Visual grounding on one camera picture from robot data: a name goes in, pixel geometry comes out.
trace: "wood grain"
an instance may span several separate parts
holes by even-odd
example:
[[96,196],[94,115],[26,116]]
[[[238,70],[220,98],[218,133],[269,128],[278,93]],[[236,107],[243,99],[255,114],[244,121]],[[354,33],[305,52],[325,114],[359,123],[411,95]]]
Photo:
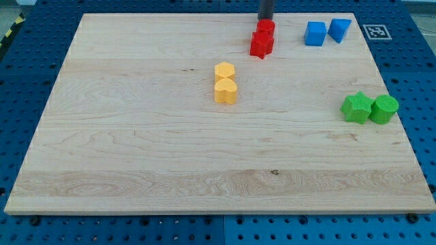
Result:
[[[310,20],[350,18],[306,47]],[[436,210],[398,116],[346,123],[345,96],[387,93],[353,14],[85,14],[8,214],[381,214]],[[238,101],[213,100],[236,67]]]

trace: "blue perforated panel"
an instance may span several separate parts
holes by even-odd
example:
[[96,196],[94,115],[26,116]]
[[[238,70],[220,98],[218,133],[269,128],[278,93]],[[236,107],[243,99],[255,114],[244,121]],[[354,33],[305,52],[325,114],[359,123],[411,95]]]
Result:
[[[391,41],[369,48],[430,188],[436,184],[436,58],[398,0],[276,0],[277,12],[353,12]],[[258,0],[39,0],[0,63],[0,208],[10,194],[85,12],[256,12]],[[436,244],[436,216],[10,217],[0,244]]]

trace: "blue block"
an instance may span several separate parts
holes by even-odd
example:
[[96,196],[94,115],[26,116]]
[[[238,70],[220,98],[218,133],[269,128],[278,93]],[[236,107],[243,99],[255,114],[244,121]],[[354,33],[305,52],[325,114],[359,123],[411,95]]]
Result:
[[328,34],[333,40],[340,44],[342,39],[347,35],[348,27],[351,22],[351,20],[346,19],[333,19],[328,28]]
[[322,46],[326,35],[327,30],[324,22],[309,21],[307,23],[305,33],[305,43],[307,46]]

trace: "red block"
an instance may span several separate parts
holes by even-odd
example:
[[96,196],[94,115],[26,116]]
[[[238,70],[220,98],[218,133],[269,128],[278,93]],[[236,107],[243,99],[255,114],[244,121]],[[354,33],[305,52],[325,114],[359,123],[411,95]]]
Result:
[[273,51],[274,38],[267,32],[253,32],[251,36],[250,55],[264,59]]
[[274,29],[275,29],[275,23],[272,20],[269,19],[263,19],[259,20],[258,22],[258,28],[256,29],[256,32],[266,32],[271,37],[274,37]]

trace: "green cylinder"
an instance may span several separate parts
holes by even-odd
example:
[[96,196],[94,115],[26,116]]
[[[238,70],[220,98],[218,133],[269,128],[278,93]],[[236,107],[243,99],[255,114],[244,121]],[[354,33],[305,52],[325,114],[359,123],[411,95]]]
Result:
[[398,108],[398,101],[394,97],[380,95],[375,99],[375,102],[371,106],[369,119],[377,124],[384,125],[390,121]]

